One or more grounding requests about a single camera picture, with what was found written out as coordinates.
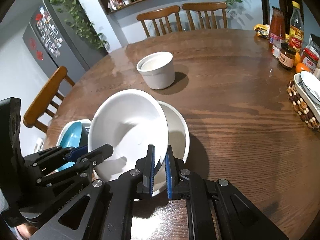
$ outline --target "bottle with yellow cap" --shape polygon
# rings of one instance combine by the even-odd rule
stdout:
[[[301,51],[303,42],[303,22],[300,14],[300,5],[292,1],[293,13],[290,19],[289,45],[294,47],[298,53]]]

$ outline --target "gray refrigerator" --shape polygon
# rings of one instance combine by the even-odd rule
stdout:
[[[48,77],[59,66],[65,66],[68,76],[77,82],[108,53],[105,48],[96,49],[80,38],[64,21],[67,18],[71,18],[68,12],[58,12],[56,6],[42,0],[28,23],[23,41]],[[59,91],[66,96],[70,90],[70,85],[63,80]]]

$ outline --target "wooden table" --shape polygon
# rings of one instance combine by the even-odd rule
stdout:
[[[137,62],[173,53],[176,81],[151,90]],[[140,89],[184,116],[190,131],[187,167],[203,178],[226,178],[290,239],[300,239],[320,207],[319,133],[292,110],[283,69],[267,40],[253,31],[199,30],[149,38],[113,51],[89,70],[58,109],[46,147],[63,126],[94,113],[112,94]],[[134,204],[132,239],[188,239],[185,201],[165,192]]]

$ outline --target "blue bowl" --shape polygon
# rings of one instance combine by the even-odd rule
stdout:
[[[81,122],[74,122],[66,131],[66,133],[63,135],[63,138],[60,142],[60,146],[62,148],[66,147],[82,147],[84,145],[87,145],[88,143],[88,132],[85,129],[85,127],[82,125]],[[61,167],[59,167],[57,170],[62,171],[68,167],[73,166],[75,164],[74,162],[68,162]]]

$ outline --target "wooden chair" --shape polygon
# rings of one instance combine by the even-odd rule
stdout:
[[[227,8],[227,4],[225,2],[204,2],[204,3],[184,3],[184,4],[182,4],[182,9],[184,9],[187,12],[190,28],[192,31],[195,30],[195,25],[193,23],[190,11],[198,12],[200,26],[202,29],[204,29],[204,24],[203,24],[203,20],[201,17],[201,12],[204,12],[205,25],[206,25],[207,29],[211,29],[209,16],[208,16],[208,11],[210,11],[211,17],[212,17],[212,25],[213,25],[213,28],[216,29],[217,22],[216,22],[216,17],[214,16],[214,11],[222,9],[223,25],[225,28],[227,28],[226,8]]]
[[[54,113],[48,109],[48,106],[52,105],[54,108],[58,109],[59,105],[53,101],[54,96],[63,101],[64,96],[58,92],[60,83],[63,79],[65,79],[71,86],[75,85],[71,78],[68,77],[67,73],[67,68],[64,66],[59,67],[53,73],[52,77],[47,81],[24,114],[23,123],[26,127],[32,128],[35,126],[42,132],[47,133],[48,127],[38,121],[38,118],[44,113],[51,117],[54,116]]]
[[[161,17],[165,18],[165,23],[166,23],[166,26],[168,28],[168,32],[171,33],[172,29],[170,27],[168,16],[170,14],[174,13],[176,15],[178,30],[179,30],[179,32],[182,32],[182,26],[181,26],[181,22],[180,22],[179,11],[180,11],[180,6],[173,5],[173,6],[162,8],[162,9],[159,9],[159,10],[155,10],[155,11],[139,14],[137,16],[137,20],[141,21],[143,29],[144,29],[147,37],[150,37],[150,34],[148,32],[148,29],[147,29],[146,24],[145,24],[144,21],[145,20],[152,20],[153,26],[155,27],[155,30],[156,30],[156,35],[160,36],[159,29],[158,29],[158,26],[156,24],[156,19],[159,19],[160,27],[161,27],[161,30],[162,30],[162,34],[165,35],[167,33],[165,31],[165,28],[164,28],[164,25],[163,25]]]

